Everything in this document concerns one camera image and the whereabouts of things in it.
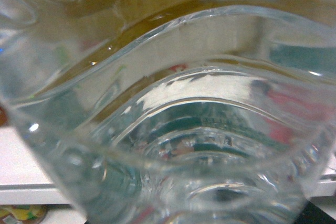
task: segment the white surface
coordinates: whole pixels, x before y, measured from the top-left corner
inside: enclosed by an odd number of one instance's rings
[[[48,206],[48,212],[41,224],[84,224],[86,218],[69,205]]]
[[[68,204],[12,127],[0,127],[0,205]]]

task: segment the white shelf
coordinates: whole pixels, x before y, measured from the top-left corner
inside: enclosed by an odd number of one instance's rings
[[[86,218],[69,205],[50,205],[41,224],[84,224]]]
[[[69,204],[12,127],[0,127],[0,205]]]

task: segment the black surface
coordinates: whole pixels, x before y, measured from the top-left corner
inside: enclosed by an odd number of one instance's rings
[[[336,224],[336,220],[309,202],[294,224]]]

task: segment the red object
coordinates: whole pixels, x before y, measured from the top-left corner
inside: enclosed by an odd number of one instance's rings
[[[0,107],[0,126],[4,125],[7,122],[7,115],[5,110]]]

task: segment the transparent plastic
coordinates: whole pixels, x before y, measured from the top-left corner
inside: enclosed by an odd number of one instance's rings
[[[336,135],[336,0],[0,0],[0,100],[91,223],[290,224]]]

